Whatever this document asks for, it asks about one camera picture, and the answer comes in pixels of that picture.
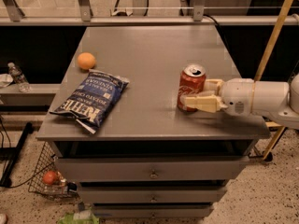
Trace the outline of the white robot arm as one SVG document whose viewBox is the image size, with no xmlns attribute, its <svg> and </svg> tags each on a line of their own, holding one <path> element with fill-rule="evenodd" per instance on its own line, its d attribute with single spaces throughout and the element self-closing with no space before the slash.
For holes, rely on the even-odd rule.
<svg viewBox="0 0 299 224">
<path fill-rule="evenodd" d="M 204 90 L 183 94 L 188 108 L 209 113 L 224 111 L 230 116 L 262 116 L 275 123 L 299 129 L 299 78 L 291 83 L 233 78 L 207 79 Z"/>
</svg>

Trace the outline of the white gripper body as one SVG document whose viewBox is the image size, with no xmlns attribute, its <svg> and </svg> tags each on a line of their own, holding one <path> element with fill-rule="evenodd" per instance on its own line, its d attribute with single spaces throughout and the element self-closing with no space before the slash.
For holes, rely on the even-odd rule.
<svg viewBox="0 0 299 224">
<path fill-rule="evenodd" d="M 234 78 L 223 83 L 220 96 L 224 111 L 231 116 L 250 114 L 254 92 L 254 81 L 249 78 Z"/>
</svg>

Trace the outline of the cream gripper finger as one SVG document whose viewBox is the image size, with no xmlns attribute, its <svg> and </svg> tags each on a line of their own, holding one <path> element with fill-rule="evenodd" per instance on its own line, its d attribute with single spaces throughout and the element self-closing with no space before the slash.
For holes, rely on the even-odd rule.
<svg viewBox="0 0 299 224">
<path fill-rule="evenodd" d="M 214 91 L 218 92 L 223 85 L 222 79 L 207 79 L 204 84 L 203 91 Z"/>
<path fill-rule="evenodd" d="M 201 110 L 209 113 L 216 113 L 226 109 L 227 105 L 219 96 L 182 96 L 180 101 L 189 109 Z"/>
</svg>

